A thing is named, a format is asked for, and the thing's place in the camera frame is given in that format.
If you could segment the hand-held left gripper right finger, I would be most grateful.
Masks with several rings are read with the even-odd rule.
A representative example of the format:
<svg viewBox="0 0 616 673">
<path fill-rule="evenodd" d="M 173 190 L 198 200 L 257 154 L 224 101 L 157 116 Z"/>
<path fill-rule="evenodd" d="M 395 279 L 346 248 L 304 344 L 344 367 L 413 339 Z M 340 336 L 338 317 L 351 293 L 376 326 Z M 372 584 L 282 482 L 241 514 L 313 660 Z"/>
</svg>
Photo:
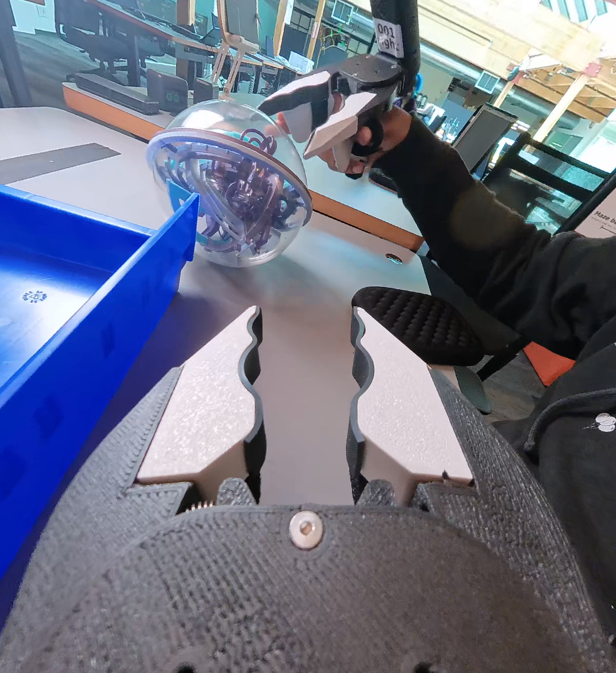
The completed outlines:
<svg viewBox="0 0 616 673">
<path fill-rule="evenodd" d="M 363 308 L 351 323 L 353 378 L 347 463 L 353 491 L 375 480 L 394 491 L 419 484 L 468 487 L 469 463 L 438 393 L 432 370 Z"/>
</svg>

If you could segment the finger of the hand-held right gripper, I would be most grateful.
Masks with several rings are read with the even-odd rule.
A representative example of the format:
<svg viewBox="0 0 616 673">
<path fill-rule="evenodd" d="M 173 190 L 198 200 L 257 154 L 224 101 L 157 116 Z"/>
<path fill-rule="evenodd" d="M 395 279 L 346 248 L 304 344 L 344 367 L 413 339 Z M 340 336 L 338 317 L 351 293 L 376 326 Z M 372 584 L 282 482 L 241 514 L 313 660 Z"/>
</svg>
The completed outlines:
<svg viewBox="0 0 616 673">
<path fill-rule="evenodd" d="M 312 72 L 280 88 L 260 103 L 260 112 L 276 116 L 296 143 L 306 143 L 334 113 L 332 80 L 338 72 Z"/>
<path fill-rule="evenodd" d="M 379 118 L 390 111 L 396 90 L 390 91 L 360 91 L 346 96 L 343 103 L 329 117 L 328 121 L 316 129 L 307 142 L 303 158 L 309 159 L 320 156 L 330 148 L 336 148 L 334 153 L 337 162 L 348 162 L 350 155 L 366 157 L 374 154 L 380 147 L 383 139 L 383 130 Z M 371 131 L 371 140 L 368 145 L 355 145 L 355 137 L 362 127 Z"/>
</svg>

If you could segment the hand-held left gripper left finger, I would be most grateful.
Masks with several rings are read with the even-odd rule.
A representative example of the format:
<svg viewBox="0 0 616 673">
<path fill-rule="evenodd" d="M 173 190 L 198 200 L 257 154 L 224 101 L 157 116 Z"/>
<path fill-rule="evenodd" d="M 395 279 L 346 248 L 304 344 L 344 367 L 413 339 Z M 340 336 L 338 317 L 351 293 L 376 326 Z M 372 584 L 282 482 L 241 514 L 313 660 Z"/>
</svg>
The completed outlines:
<svg viewBox="0 0 616 673">
<path fill-rule="evenodd" d="M 227 478 L 260 487 L 263 408 L 262 310 L 249 307 L 179 368 L 137 473 L 140 484 L 219 487 Z"/>
</svg>

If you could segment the clear plastic maze ball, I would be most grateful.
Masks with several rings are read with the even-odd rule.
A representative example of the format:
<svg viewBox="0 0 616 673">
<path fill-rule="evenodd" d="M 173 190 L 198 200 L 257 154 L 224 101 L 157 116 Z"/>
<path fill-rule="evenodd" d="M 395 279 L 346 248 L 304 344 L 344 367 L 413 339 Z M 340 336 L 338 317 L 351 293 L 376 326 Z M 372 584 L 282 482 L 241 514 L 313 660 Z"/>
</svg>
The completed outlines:
<svg viewBox="0 0 616 673">
<path fill-rule="evenodd" d="M 195 253 L 218 265 L 268 263 L 312 218 L 295 144 L 270 117 L 231 99 L 178 113 L 149 141 L 146 163 L 174 211 L 198 195 Z"/>
</svg>

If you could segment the blue plastic bin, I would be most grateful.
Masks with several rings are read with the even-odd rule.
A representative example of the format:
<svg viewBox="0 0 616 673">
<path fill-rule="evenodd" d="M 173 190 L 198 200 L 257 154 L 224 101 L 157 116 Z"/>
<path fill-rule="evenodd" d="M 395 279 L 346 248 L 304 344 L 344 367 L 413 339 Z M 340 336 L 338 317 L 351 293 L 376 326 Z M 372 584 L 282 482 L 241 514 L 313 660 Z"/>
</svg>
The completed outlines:
<svg viewBox="0 0 616 673">
<path fill-rule="evenodd" d="M 198 207 L 151 230 L 0 185 L 0 592 L 176 293 Z"/>
</svg>

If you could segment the person's right forearm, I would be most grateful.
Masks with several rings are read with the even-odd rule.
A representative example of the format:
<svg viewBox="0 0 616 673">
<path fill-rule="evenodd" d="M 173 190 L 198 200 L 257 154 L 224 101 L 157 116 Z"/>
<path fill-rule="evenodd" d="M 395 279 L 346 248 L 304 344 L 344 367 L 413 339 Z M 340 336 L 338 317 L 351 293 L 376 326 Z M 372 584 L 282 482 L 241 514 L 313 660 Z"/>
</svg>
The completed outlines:
<svg viewBox="0 0 616 673">
<path fill-rule="evenodd" d="M 537 230 L 411 117 L 406 138 L 377 163 L 439 267 L 485 313 L 526 340 L 577 359 L 616 316 L 616 236 Z"/>
</svg>

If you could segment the person's right hand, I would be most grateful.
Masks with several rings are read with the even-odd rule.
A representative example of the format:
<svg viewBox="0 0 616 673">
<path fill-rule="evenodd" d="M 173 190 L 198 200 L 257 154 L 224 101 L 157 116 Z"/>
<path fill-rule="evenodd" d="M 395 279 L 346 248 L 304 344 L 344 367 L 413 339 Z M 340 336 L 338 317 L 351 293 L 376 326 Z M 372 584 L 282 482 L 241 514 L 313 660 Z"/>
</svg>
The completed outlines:
<svg viewBox="0 0 616 673">
<path fill-rule="evenodd" d="M 335 147 L 322 153 L 320 158 L 328 165 L 329 169 L 334 172 L 354 176 L 355 179 L 361 177 L 371 169 L 372 164 L 406 138 L 410 130 L 412 117 L 401 108 L 394 106 L 390 111 L 384 113 L 379 118 L 379 122 L 383 129 L 383 139 L 376 153 L 367 157 L 355 157 L 350 155 L 348 157 L 347 166 L 341 168 L 339 168 L 337 164 L 337 156 L 334 153 L 336 149 Z"/>
</svg>

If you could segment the grey desk with wooden edge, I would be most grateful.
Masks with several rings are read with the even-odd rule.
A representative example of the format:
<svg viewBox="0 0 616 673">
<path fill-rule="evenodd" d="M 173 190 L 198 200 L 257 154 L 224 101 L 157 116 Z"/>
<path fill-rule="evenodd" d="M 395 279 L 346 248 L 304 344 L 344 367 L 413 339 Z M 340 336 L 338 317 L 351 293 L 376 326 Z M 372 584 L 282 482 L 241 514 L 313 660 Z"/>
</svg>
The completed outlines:
<svg viewBox="0 0 616 673">
<path fill-rule="evenodd" d="M 117 130 L 149 141 L 164 129 L 172 116 L 167 112 L 144 115 L 63 82 L 68 107 Z M 380 239 L 418 252 L 423 244 L 418 226 L 402 201 L 392 192 L 373 184 L 367 177 L 357 181 L 332 172 L 320 159 L 304 163 L 307 186 L 314 210 Z"/>
</svg>

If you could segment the black mesh pad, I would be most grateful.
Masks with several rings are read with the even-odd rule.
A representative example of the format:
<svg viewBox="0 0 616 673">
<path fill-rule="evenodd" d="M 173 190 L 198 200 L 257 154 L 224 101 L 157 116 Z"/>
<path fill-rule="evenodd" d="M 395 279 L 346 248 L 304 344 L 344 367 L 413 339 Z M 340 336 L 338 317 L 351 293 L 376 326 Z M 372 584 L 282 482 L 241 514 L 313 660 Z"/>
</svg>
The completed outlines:
<svg viewBox="0 0 616 673">
<path fill-rule="evenodd" d="M 469 367 L 486 355 L 472 327 L 444 299 L 410 290 L 370 286 L 358 290 L 351 303 L 376 319 L 429 365 Z"/>
</svg>

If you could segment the person's black sweatshirt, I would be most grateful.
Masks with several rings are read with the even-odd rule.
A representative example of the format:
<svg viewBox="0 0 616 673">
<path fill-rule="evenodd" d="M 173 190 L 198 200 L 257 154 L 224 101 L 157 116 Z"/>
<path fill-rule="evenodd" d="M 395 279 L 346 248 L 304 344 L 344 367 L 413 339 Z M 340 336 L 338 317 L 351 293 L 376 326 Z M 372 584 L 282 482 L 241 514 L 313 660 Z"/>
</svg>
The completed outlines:
<svg viewBox="0 0 616 673">
<path fill-rule="evenodd" d="M 529 417 L 495 427 L 543 487 L 598 620 L 616 640 L 616 316 Z"/>
</svg>

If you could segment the flat black box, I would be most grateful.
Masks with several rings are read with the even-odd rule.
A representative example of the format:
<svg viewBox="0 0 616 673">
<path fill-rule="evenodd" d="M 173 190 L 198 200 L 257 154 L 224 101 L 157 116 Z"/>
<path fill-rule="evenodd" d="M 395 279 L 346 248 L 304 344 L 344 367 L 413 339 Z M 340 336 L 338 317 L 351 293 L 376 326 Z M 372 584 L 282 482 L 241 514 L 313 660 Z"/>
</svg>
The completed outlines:
<svg viewBox="0 0 616 673">
<path fill-rule="evenodd" d="M 93 73 L 73 73 L 72 82 L 81 91 L 129 108 L 137 113 L 156 115 L 161 112 L 159 103 L 141 91 Z"/>
</svg>

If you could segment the black strip on table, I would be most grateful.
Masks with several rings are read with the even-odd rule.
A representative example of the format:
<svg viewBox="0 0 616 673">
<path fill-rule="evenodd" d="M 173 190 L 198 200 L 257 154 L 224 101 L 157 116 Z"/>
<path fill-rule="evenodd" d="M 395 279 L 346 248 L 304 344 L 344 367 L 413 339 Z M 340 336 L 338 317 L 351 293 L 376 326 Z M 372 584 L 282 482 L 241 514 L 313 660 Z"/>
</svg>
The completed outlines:
<svg viewBox="0 0 616 673">
<path fill-rule="evenodd" d="M 47 150 L 0 159 L 0 184 L 8 185 L 119 156 L 120 152 L 99 143 Z"/>
</svg>

